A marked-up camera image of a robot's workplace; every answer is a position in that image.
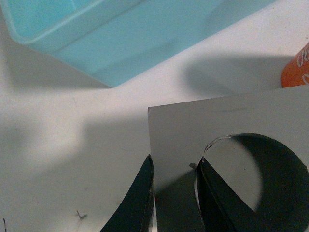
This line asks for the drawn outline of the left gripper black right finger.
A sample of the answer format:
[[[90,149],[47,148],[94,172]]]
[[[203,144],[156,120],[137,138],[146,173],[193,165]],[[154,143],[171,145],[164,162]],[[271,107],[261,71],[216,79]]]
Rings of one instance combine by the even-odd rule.
[[[259,232],[254,211],[202,157],[197,166],[200,215],[207,232]]]

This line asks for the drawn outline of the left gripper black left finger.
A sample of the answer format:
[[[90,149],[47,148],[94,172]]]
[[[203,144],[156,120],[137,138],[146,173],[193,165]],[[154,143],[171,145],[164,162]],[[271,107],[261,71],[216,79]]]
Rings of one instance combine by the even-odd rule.
[[[154,214],[154,165],[151,155],[143,162],[127,194],[102,232],[151,232]]]

